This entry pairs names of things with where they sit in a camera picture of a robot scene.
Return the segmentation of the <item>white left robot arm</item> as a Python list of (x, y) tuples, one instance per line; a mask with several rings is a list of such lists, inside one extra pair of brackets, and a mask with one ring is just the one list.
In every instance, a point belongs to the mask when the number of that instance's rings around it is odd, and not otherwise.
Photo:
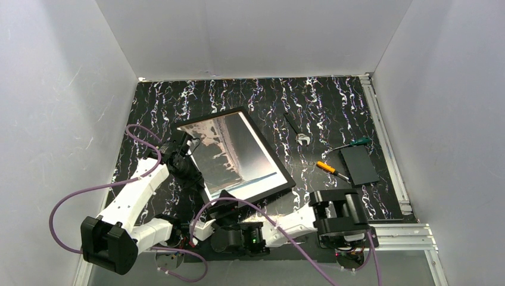
[(177, 130), (166, 143), (138, 160), (133, 182), (97, 217), (86, 217), (80, 226), (82, 255), (86, 262), (124, 275), (131, 270), (139, 254), (160, 243), (174, 243), (189, 228), (187, 223), (157, 214), (149, 222), (136, 225), (156, 189), (173, 176), (181, 188), (204, 190), (202, 173), (191, 157), (192, 144), (199, 139)]

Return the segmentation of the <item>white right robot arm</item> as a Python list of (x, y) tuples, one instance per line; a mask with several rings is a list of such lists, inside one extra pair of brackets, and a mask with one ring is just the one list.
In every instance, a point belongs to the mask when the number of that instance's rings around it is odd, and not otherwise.
[(359, 206), (358, 193), (351, 189), (311, 192), (307, 204), (278, 219), (263, 213), (263, 222), (232, 222), (230, 225), (218, 222), (235, 215), (240, 206), (261, 212), (253, 203), (226, 191), (205, 204), (189, 225), (190, 244), (195, 246), (210, 239), (216, 253), (255, 257), (268, 255), (271, 248), (310, 233), (316, 233), (325, 247), (338, 249), (342, 247), (339, 240), (349, 243), (363, 240), (371, 229), (364, 209)]

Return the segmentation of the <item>black picture frame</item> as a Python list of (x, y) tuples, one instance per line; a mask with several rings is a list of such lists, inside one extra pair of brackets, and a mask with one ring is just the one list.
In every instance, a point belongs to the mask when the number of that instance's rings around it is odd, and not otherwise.
[(254, 203), (296, 183), (244, 107), (173, 124), (200, 140), (191, 159), (202, 173), (204, 202), (222, 191)]

